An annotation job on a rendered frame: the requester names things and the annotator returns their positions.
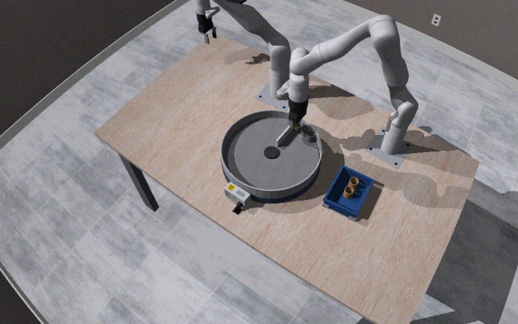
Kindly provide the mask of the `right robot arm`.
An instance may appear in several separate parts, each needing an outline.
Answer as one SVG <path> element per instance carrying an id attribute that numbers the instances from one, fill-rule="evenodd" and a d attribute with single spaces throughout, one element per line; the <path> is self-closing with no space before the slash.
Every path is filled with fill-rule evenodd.
<path id="1" fill-rule="evenodd" d="M 248 32 L 257 34 L 267 43 L 270 49 L 270 96 L 279 101 L 286 99 L 288 96 L 278 97 L 277 91 L 289 80 L 291 49 L 288 40 L 276 31 L 251 5 L 232 3 L 226 0 L 213 1 Z"/>

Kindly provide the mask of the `blue crate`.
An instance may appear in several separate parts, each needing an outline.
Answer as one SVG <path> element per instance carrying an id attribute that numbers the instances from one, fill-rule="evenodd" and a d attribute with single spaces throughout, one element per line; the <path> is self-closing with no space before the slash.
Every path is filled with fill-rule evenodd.
<path id="1" fill-rule="evenodd" d="M 349 185 L 349 180 L 356 177 L 359 180 L 357 188 L 354 190 L 351 198 L 343 196 L 345 188 Z M 340 168 L 336 178 L 331 184 L 328 192 L 323 198 L 324 204 L 328 205 L 330 209 L 346 216 L 357 216 L 374 179 L 350 169 L 344 165 Z"/>

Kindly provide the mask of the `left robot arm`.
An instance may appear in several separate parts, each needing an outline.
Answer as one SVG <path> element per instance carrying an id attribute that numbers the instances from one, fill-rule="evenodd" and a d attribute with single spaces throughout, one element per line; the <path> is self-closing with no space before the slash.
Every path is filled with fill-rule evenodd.
<path id="1" fill-rule="evenodd" d="M 356 44 L 371 36 L 381 62 L 382 71 L 389 88 L 391 103 L 397 110 L 391 113 L 380 147 L 388 155 L 398 153 L 406 131 L 418 110 L 418 102 L 406 88 L 409 73 L 401 56 L 397 25 L 389 15 L 379 15 L 356 26 L 350 31 L 320 43 L 309 53 L 297 48 L 291 54 L 289 69 L 290 89 L 305 92 L 309 87 L 309 73 L 324 63 L 346 55 Z"/>

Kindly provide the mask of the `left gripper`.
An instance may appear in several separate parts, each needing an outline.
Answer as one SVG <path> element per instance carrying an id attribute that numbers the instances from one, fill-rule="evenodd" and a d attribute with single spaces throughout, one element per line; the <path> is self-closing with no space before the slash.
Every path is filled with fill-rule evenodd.
<path id="1" fill-rule="evenodd" d="M 284 85 L 277 91 L 278 97 L 289 98 L 289 118 L 288 125 L 293 127 L 293 123 L 299 123 L 306 115 L 309 99 L 309 87 L 305 92 L 294 92 L 290 89 L 290 80 L 286 81 Z"/>

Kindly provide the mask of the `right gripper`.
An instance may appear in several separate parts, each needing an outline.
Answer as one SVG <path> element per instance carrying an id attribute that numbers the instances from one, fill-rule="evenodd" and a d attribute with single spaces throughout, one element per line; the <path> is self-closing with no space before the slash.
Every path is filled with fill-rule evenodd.
<path id="1" fill-rule="evenodd" d="M 216 29 L 213 26 L 212 17 L 220 11 L 220 7 L 211 7 L 210 3 L 205 6 L 196 5 L 196 15 L 198 20 L 198 30 L 204 35 L 205 43 L 209 44 L 208 32 L 212 29 L 212 37 L 217 38 Z"/>

